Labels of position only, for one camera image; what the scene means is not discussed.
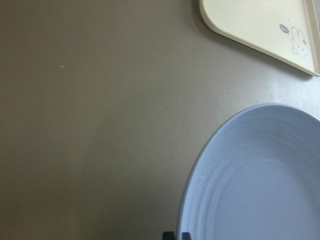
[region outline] gray table surface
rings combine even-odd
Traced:
[[[0,3],[0,239],[161,239],[225,120],[262,103],[320,118],[320,78],[214,33],[198,5]]]

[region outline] light blue plate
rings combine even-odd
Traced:
[[[177,240],[319,240],[320,121],[265,104],[228,120],[186,184]]]

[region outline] cartoon bunny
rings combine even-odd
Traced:
[[[293,26],[291,28],[291,34],[292,34],[292,52],[304,59],[307,58],[309,56],[309,50],[305,40],[304,33]]]

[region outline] black object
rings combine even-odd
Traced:
[[[162,240],[176,240],[175,233],[173,231],[164,231],[162,233]],[[192,240],[189,232],[182,233],[182,240]]]

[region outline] table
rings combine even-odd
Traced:
[[[320,118],[319,78],[214,33],[197,0],[3,1],[0,32],[1,239],[161,239],[228,118]]]

